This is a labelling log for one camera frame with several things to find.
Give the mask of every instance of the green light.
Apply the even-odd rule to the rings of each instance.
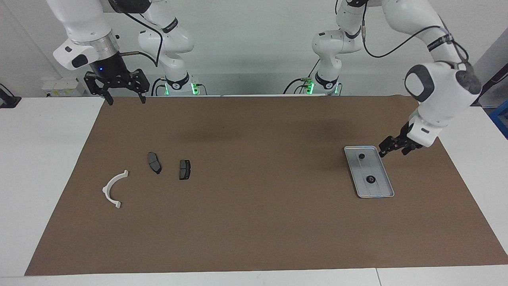
[[[191,82],[190,85],[192,86],[192,93],[194,95],[199,94],[199,88],[193,82]]]
[[[307,87],[307,94],[312,94],[314,92],[314,82],[310,82],[310,86]]]

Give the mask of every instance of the black round knob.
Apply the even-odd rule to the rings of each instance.
[[[376,182],[376,177],[374,177],[374,176],[367,177],[367,183],[374,184],[375,182]]]

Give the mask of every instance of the white table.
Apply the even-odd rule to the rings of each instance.
[[[24,98],[0,109],[0,285],[508,285],[508,265],[22,277],[102,106],[101,98]],[[508,141],[480,107],[440,139],[508,250]]]

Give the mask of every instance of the silver rectangular tray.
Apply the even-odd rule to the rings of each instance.
[[[344,152],[359,197],[379,198],[395,195],[375,146],[347,146]]]

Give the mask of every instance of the brown table surface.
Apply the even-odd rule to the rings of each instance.
[[[439,140],[383,160],[393,198],[356,196],[343,148],[397,135],[416,106],[402,96],[115,98],[26,275],[508,264]],[[116,209],[102,187],[124,169]]]

